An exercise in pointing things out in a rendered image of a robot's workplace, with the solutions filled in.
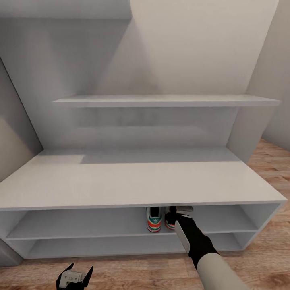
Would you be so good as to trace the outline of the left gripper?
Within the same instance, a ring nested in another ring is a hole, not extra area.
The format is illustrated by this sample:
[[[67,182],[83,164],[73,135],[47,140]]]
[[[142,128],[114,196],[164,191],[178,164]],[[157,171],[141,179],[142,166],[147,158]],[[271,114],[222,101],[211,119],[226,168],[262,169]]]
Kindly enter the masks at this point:
[[[74,266],[74,263],[71,264],[66,270],[72,269],[73,266]],[[87,287],[87,285],[89,283],[89,280],[90,280],[90,277],[92,275],[92,272],[93,272],[93,266],[91,267],[90,271],[87,273],[87,275],[85,276],[85,278],[81,282],[78,282],[78,283],[71,282],[71,283],[69,283],[69,285],[66,288],[60,288],[59,287],[60,280],[61,280],[61,277],[62,277],[60,275],[58,277],[57,281],[56,281],[57,290],[83,290],[84,287]]]

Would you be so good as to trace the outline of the gym shoe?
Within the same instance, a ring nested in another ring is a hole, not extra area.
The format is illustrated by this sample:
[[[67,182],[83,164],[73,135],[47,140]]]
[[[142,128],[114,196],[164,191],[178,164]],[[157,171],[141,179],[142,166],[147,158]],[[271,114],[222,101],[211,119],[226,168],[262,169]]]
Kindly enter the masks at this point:
[[[147,227],[150,232],[158,232],[161,229],[162,207],[145,207],[147,215]]]
[[[167,206],[166,207],[166,214],[167,213],[176,213],[176,211],[177,211],[176,206]],[[165,220],[165,225],[170,230],[175,230],[175,225],[168,224],[167,220]]]

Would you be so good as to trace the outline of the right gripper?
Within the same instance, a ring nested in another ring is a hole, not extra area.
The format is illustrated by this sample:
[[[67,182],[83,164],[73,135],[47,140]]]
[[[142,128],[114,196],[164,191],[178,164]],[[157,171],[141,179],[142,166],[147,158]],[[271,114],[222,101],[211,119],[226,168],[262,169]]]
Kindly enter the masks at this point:
[[[168,221],[168,224],[175,225],[177,217],[180,216],[180,214],[176,213],[167,213],[165,214],[165,220]]]

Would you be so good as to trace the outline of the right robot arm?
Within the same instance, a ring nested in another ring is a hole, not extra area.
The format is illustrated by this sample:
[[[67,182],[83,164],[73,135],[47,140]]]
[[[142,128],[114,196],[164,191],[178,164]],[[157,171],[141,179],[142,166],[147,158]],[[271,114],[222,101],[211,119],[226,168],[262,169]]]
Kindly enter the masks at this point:
[[[189,257],[192,258],[205,290],[251,290],[219,255],[208,236],[196,227],[193,218],[183,211],[193,212],[192,206],[176,206],[176,213],[165,214]]]

